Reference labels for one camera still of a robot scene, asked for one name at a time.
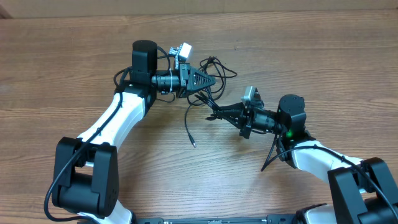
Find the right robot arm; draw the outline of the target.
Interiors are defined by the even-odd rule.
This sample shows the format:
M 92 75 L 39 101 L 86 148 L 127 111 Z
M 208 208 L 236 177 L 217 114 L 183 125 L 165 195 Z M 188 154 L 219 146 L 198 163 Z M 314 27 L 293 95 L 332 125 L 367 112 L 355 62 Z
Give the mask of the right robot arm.
M 291 223 L 397 223 L 397 184 L 380 157 L 361 159 L 338 152 L 317 139 L 305 126 L 304 99 L 283 96 L 276 111 L 264 108 L 255 96 L 229 106 L 211 105 L 211 118 L 223 119 L 249 138 L 253 132 L 272 133 L 276 160 L 324 181 L 332 203 L 298 210 Z

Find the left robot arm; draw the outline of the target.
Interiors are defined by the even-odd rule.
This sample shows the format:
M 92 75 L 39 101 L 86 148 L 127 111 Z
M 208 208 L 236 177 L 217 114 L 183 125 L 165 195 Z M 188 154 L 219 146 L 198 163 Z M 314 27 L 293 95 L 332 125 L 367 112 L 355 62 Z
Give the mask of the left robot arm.
M 50 214 L 53 204 L 73 214 L 68 221 L 136 222 L 135 214 L 119 201 L 118 151 L 158 93 L 186 98 L 216 83 L 186 62 L 191 49 L 183 43 L 165 52 L 151 40 L 133 43 L 132 64 L 115 74 L 108 109 L 77 138 L 61 138 L 56 146 L 53 181 L 44 199 L 49 220 L 64 222 Z

